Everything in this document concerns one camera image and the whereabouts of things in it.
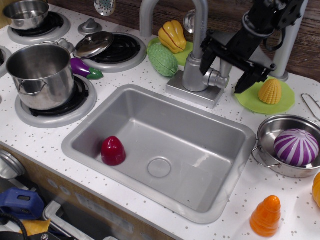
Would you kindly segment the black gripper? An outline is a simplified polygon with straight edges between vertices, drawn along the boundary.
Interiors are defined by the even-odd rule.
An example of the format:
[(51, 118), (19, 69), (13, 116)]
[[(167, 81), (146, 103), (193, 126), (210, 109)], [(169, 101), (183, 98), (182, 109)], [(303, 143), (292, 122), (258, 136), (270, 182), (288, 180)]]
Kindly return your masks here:
[(273, 33), (272, 28), (257, 29), (250, 24), (244, 25), (238, 32), (207, 30), (201, 44), (203, 55), (200, 72), (205, 75), (217, 57), (223, 59), (244, 71), (234, 93), (245, 92), (256, 82), (264, 81), (276, 69), (276, 65), (260, 47)]

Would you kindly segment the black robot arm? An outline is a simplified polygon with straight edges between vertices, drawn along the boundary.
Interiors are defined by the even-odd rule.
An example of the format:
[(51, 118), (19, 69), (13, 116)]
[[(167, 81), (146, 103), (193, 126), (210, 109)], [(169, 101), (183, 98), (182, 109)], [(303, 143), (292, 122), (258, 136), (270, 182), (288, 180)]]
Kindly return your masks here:
[(302, 18), (302, 0), (257, 0), (242, 17), (238, 32), (207, 30), (201, 44), (200, 72), (205, 75), (216, 58), (243, 71), (235, 93), (240, 94), (255, 83), (265, 82), (277, 66), (260, 48), (277, 51), (284, 44), (287, 27)]

